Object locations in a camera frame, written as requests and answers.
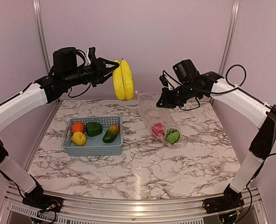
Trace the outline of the yellow toy bananas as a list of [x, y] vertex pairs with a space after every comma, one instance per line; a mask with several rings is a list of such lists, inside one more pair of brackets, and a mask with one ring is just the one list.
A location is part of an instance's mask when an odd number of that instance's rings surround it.
[[113, 86], [118, 100], [129, 101], [134, 97], [134, 80], [128, 62], [115, 59], [119, 67], [113, 71]]

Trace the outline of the clear zip top bag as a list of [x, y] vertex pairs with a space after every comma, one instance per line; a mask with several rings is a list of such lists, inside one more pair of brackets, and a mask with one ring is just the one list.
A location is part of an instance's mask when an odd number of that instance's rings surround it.
[[[160, 98], [160, 94], [157, 92], [141, 93], [138, 91], [136, 91], [135, 93], [138, 97], [138, 107], [140, 110], [142, 122], [145, 125], [146, 129], [152, 135], [154, 135], [151, 131], [151, 127], [156, 123], [161, 123], [164, 128], [164, 136], [154, 136], [170, 148], [183, 147], [183, 137], [180, 127], [177, 125], [177, 123], [166, 108], [159, 108], [156, 106], [156, 103]], [[175, 128], [180, 132], [180, 138], [174, 144], [170, 144], [165, 140], [165, 136], [169, 128]]]

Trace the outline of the red toy strawberry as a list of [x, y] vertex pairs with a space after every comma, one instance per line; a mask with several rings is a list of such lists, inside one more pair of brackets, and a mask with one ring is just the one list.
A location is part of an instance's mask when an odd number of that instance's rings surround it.
[[151, 131], [155, 136], [164, 136], [164, 128], [161, 123], [156, 123], [151, 127]]

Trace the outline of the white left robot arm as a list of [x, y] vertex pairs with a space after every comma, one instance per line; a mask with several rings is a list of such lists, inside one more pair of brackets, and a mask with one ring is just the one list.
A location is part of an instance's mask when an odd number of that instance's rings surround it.
[[[90, 64], [83, 63], [80, 66], [77, 65], [75, 56], [55, 56], [47, 76], [29, 84], [23, 91], [0, 103], [0, 133], [28, 112], [60, 98], [73, 86], [87, 83], [96, 86], [104, 83], [118, 67], [117, 62], [95, 56], [90, 57]], [[25, 201], [32, 202], [38, 208], [47, 204], [47, 197], [41, 185], [9, 157], [1, 140], [0, 172], [25, 192]]]

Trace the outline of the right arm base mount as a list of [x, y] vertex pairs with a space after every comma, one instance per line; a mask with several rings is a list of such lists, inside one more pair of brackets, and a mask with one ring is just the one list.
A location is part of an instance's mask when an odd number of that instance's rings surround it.
[[243, 207], [244, 204], [243, 198], [240, 197], [233, 201], [231, 198], [219, 196], [205, 199], [202, 203], [202, 207], [206, 210], [207, 214], [212, 214], [215, 212], [240, 208]]

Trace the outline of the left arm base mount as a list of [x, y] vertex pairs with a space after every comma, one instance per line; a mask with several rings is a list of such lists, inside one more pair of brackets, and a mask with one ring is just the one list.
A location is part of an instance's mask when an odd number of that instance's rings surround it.
[[37, 198], [25, 197], [22, 203], [40, 209], [40, 212], [54, 211], [59, 213], [63, 204], [61, 197], [42, 194]]

